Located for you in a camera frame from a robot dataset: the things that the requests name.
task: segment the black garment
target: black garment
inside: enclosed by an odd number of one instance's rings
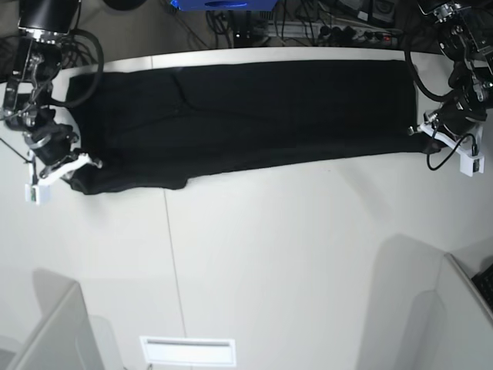
[[[92,76],[71,79],[67,99]],[[421,152],[408,136],[416,92],[399,61],[302,61],[105,73],[71,109],[82,148],[104,162],[77,170],[85,194],[180,189],[189,178],[382,153]]]

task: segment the blue box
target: blue box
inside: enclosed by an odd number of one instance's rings
[[[277,0],[173,0],[171,4],[189,12],[191,10],[264,10],[270,11]]]

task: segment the gray floor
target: gray floor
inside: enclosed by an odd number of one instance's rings
[[[17,29],[18,3],[0,0],[0,37]],[[180,18],[209,45],[214,37],[204,12],[181,12]],[[116,12],[102,0],[82,0],[81,29],[94,33],[105,51],[105,60],[128,59],[171,52],[205,49],[197,45],[159,0],[148,0],[132,12]]]

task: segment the white table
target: white table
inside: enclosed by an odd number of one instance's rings
[[[237,49],[112,62],[106,71],[403,58]],[[414,64],[434,93],[448,91],[447,59],[415,54]],[[57,78],[55,98],[78,72]],[[419,94],[418,117],[436,106]],[[473,178],[459,173],[458,158],[432,173],[424,155],[400,153],[201,177],[179,191],[85,197],[58,183],[43,207],[24,202],[27,169],[0,146],[0,318],[8,318],[0,335],[22,341],[40,318],[32,273],[46,269],[80,281],[129,370],[145,368],[139,335],[235,338],[241,370],[392,369],[413,301],[434,288],[443,251],[462,250],[472,270],[478,251],[493,254],[485,129],[485,174]],[[0,134],[25,149],[19,134]]]

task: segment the white vent grille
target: white vent grille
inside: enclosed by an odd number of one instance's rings
[[[236,367],[233,339],[140,337],[149,364]]]

